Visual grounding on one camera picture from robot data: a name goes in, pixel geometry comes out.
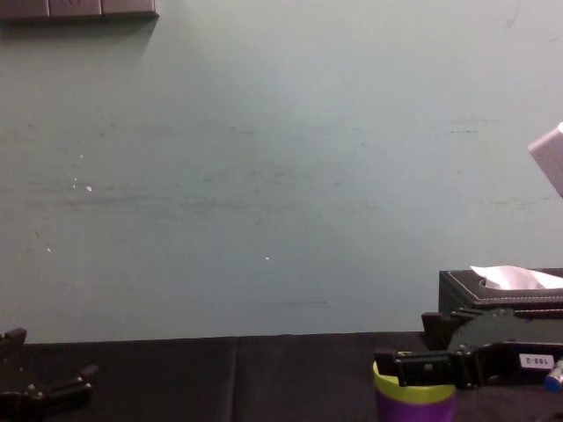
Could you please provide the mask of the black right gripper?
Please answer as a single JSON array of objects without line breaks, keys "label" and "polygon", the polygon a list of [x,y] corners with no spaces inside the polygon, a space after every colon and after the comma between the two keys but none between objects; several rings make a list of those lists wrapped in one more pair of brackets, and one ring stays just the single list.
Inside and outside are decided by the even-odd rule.
[{"label": "black right gripper", "polygon": [[428,312],[421,319],[428,339],[453,353],[375,350],[378,372],[400,387],[562,385],[560,319],[520,317],[505,308]]}]

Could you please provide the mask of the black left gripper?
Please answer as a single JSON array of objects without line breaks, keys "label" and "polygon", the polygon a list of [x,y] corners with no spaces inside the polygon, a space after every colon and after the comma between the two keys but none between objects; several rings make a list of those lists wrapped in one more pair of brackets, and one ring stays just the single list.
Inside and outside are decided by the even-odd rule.
[{"label": "black left gripper", "polygon": [[[27,330],[21,327],[1,336],[0,361],[7,364],[22,352]],[[41,421],[42,414],[85,404],[91,397],[93,379],[98,374],[96,365],[82,368],[67,381],[43,384],[39,381],[24,383],[24,391],[1,393],[1,420]]]}]

